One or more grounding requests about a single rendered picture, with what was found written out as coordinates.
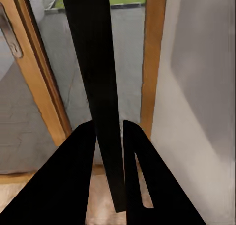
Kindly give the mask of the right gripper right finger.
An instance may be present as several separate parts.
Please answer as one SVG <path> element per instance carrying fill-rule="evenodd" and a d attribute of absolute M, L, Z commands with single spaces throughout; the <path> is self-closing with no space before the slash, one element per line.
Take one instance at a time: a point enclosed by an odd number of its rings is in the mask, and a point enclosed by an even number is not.
<path fill-rule="evenodd" d="M 142 128 L 123 122 L 127 225 L 206 225 Z M 143 206 L 138 156 L 154 208 Z"/>

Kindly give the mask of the poster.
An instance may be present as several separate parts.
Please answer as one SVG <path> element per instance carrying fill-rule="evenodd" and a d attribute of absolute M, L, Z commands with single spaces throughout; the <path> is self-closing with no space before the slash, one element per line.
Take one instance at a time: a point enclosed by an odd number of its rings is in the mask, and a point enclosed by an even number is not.
<path fill-rule="evenodd" d="M 63 0 L 116 213 L 126 211 L 109 0 Z"/>

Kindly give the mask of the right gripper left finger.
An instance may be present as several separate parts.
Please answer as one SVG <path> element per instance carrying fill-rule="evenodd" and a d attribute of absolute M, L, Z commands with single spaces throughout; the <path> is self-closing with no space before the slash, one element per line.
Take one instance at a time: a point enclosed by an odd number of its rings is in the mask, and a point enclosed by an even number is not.
<path fill-rule="evenodd" d="M 92 120 L 76 127 L 0 213 L 0 225 L 85 225 L 96 139 Z"/>

